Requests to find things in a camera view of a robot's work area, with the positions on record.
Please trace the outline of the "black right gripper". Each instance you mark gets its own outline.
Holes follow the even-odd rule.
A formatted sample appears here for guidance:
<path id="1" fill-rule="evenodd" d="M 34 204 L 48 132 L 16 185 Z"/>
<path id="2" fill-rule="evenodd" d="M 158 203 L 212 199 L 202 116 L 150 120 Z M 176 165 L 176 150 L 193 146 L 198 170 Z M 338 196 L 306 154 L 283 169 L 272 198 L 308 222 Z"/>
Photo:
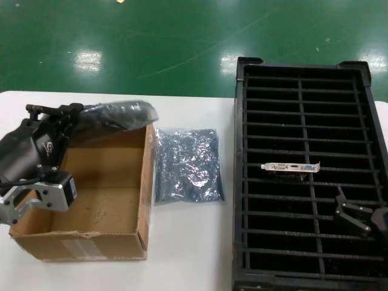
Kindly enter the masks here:
<path id="1" fill-rule="evenodd" d="M 387 207 L 372 209 L 349 203 L 340 186 L 337 187 L 335 221 L 351 235 L 366 238 L 370 235 L 372 223 L 374 231 L 387 235 Z"/>

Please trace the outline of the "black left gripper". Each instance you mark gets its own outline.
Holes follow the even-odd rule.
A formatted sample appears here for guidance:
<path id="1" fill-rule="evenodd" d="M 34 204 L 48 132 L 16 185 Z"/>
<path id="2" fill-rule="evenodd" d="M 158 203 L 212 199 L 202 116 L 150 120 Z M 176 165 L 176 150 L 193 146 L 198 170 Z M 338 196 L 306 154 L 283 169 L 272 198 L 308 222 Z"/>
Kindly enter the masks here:
<path id="1" fill-rule="evenodd" d="M 42 177 L 38 166 L 60 166 L 76 126 L 74 116 L 84 105 L 71 103 L 58 108 L 27 104 L 30 118 L 1 139 L 1 190 L 6 191 L 24 179 L 32 184 Z M 38 119 L 40 114 L 49 115 Z"/>

